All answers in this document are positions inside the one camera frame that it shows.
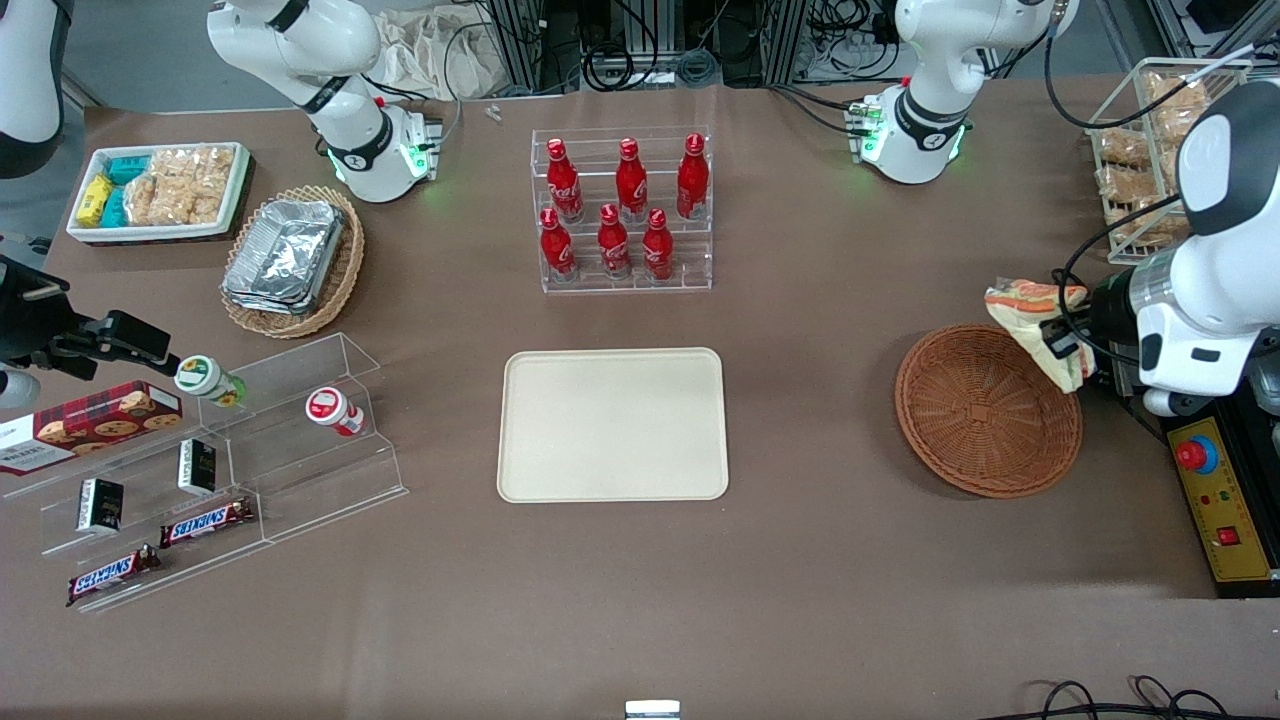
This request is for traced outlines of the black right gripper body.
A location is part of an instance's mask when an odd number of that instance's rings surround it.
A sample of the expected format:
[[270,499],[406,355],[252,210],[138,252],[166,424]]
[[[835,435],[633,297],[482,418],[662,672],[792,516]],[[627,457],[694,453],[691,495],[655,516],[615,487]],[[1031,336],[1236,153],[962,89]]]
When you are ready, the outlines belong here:
[[61,365],[96,348],[93,319],[72,309],[69,288],[65,281],[3,258],[3,363]]

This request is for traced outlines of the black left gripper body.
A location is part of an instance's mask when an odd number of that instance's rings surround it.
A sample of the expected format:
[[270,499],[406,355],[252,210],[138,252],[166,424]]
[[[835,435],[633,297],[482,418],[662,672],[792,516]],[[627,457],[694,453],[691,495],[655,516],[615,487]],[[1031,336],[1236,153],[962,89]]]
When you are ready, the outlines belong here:
[[1132,307],[1130,284],[1134,270],[1105,277],[1089,295],[1088,336],[1098,346],[1137,351],[1137,314]]

